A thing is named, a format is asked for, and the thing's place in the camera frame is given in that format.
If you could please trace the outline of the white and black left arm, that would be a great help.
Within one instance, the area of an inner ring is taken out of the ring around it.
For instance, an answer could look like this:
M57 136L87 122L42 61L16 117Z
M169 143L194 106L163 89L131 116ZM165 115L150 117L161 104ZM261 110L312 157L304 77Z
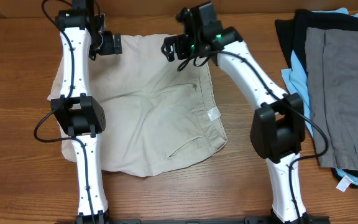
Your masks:
M90 61L97 55L121 54L121 36L105 30L105 15L93 0L74 0L54 24L63 47L63 81L51 109L65 139L71 142L79 185L76 223L110 223L101 172L100 140L106 114L91 95Z

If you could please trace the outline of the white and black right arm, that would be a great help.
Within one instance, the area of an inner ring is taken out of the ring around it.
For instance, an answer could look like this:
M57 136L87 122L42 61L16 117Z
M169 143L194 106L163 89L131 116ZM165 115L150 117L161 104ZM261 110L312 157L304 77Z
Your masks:
M234 27L224 28L212 2L184 7L176 16L184 33L164 39L167 60L181 60L177 70L198 58L212 60L229 75L254 110L250 140L265 160L273 190L267 223L311 223L301 199L298 159L305 139L303 101L288 94L263 71Z

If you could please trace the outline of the beige khaki shorts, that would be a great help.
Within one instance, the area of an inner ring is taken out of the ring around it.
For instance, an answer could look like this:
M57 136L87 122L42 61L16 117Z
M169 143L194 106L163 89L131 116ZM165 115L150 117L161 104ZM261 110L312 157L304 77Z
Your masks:
M160 48L165 36L125 35L122 53L90 60L88 91L102 106L101 168L151 177L197 164L227 136L207 65L178 71Z

